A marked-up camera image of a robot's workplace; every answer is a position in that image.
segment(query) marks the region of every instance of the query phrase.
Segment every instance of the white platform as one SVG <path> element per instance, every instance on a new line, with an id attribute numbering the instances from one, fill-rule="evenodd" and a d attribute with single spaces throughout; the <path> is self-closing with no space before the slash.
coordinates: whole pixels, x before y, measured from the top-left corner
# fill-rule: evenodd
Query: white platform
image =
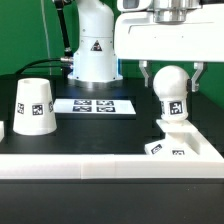
<path id="1" fill-rule="evenodd" d="M 210 142 L 188 120 L 170 124 L 156 120 L 165 139 L 145 145 L 146 154 L 158 160 L 173 161 L 224 161 Z"/>
<path id="2" fill-rule="evenodd" d="M 0 179 L 224 178 L 221 155 L 200 133 L 188 139 L 193 156 L 0 154 Z"/>

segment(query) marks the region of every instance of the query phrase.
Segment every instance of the black cable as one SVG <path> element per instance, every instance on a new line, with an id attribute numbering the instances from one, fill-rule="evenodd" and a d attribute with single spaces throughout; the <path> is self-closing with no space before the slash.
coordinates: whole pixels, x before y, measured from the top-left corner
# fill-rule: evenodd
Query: black cable
<path id="1" fill-rule="evenodd" d="M 42 63 L 46 63 L 46 62 L 54 62 L 54 61 L 61 61 L 60 58 L 49 58 L 49 59 L 43 59 L 43 60 L 38 60 L 38 61 L 34 61 L 34 62 L 31 62 L 27 65 L 25 65 L 23 68 L 17 70 L 15 72 L 15 74 L 21 74 L 24 70 L 26 70 L 27 68 L 33 66 L 33 65 L 36 65 L 36 64 L 42 64 Z"/>
<path id="2" fill-rule="evenodd" d="M 70 66 L 60 66 L 60 65 L 53 65 L 53 66 L 30 66 L 30 67 L 27 67 L 25 70 L 32 69 L 32 68 L 70 68 Z"/>
<path id="3" fill-rule="evenodd" d="M 58 12 L 58 18 L 60 21 L 61 25 L 61 32 L 62 32 L 62 38 L 63 38 L 63 43 L 64 43 L 64 54 L 65 56 L 71 57 L 73 55 L 73 52 L 70 47 L 69 39 L 68 39 L 68 33 L 67 33 L 67 28 L 65 24 L 65 17 L 64 17 L 64 12 L 63 10 L 57 10 Z"/>

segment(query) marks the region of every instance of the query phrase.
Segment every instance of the black table surface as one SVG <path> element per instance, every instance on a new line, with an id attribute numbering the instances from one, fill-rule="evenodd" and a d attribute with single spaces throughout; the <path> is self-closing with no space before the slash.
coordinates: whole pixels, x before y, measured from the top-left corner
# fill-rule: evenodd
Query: black table surface
<path id="1" fill-rule="evenodd" d="M 144 144 L 163 138 L 155 123 L 160 103 L 143 79 L 86 90 L 51 82 L 53 98 L 128 99 L 136 116 L 56 114 L 57 130 L 46 136 L 12 131 L 15 75 L 0 77 L 0 154 L 144 154 Z M 201 93 L 188 96 L 189 120 L 222 154 L 224 110 Z M 0 223 L 224 223 L 222 179 L 1 180 Z"/>

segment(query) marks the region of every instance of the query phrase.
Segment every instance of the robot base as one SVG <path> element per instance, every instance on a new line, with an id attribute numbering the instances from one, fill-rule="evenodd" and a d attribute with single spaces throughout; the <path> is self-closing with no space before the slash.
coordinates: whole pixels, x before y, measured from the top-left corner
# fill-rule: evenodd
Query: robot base
<path id="1" fill-rule="evenodd" d="M 87 82 L 81 81 L 77 79 L 68 79 L 69 85 L 74 85 L 87 89 L 106 89 L 106 88 L 114 88 L 122 86 L 123 80 L 114 80 L 111 82 Z"/>

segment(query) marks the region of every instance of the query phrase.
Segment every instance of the marker sticker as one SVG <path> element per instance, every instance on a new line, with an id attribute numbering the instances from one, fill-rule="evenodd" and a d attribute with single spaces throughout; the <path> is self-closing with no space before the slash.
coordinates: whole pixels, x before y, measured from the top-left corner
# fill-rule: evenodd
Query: marker sticker
<path id="1" fill-rule="evenodd" d="M 92 46 L 91 51 L 103 51 L 98 40 Z"/>
<path id="2" fill-rule="evenodd" d="M 54 105 L 53 105 L 53 102 L 51 101 L 51 102 L 49 103 L 49 111 L 50 111 L 50 113 L 51 113 L 53 110 L 54 110 Z"/>
<path id="3" fill-rule="evenodd" d="M 18 103 L 17 112 L 20 114 L 24 114 L 24 104 Z"/>
<path id="4" fill-rule="evenodd" d="M 73 112 L 91 113 L 92 107 L 91 106 L 74 106 Z"/>
<path id="5" fill-rule="evenodd" d="M 170 103 L 170 114 L 183 114 L 183 106 L 181 101 L 171 102 Z"/>
<path id="6" fill-rule="evenodd" d="M 114 106 L 113 100 L 97 100 L 96 104 L 99 106 Z"/>
<path id="7" fill-rule="evenodd" d="M 74 100 L 74 105 L 86 106 L 92 105 L 91 100 Z"/>
<path id="8" fill-rule="evenodd" d="M 161 109 L 162 109 L 162 114 L 165 114 L 164 102 L 161 102 Z"/>
<path id="9" fill-rule="evenodd" d="M 98 113 L 115 113 L 115 107 L 97 107 Z"/>
<path id="10" fill-rule="evenodd" d="M 184 150 L 172 150 L 174 156 L 183 156 L 185 155 Z"/>
<path id="11" fill-rule="evenodd" d="M 33 111 L 33 115 L 37 116 L 37 115 L 43 115 L 44 111 L 43 111 L 43 105 L 33 105 L 32 106 L 32 111 Z"/>
<path id="12" fill-rule="evenodd" d="M 152 154 L 154 155 L 154 154 L 156 154 L 157 152 L 159 152 L 162 148 L 163 148 L 163 147 L 159 144 L 159 145 L 157 145 L 156 147 L 154 147 L 154 148 L 151 150 L 151 152 L 152 152 Z"/>

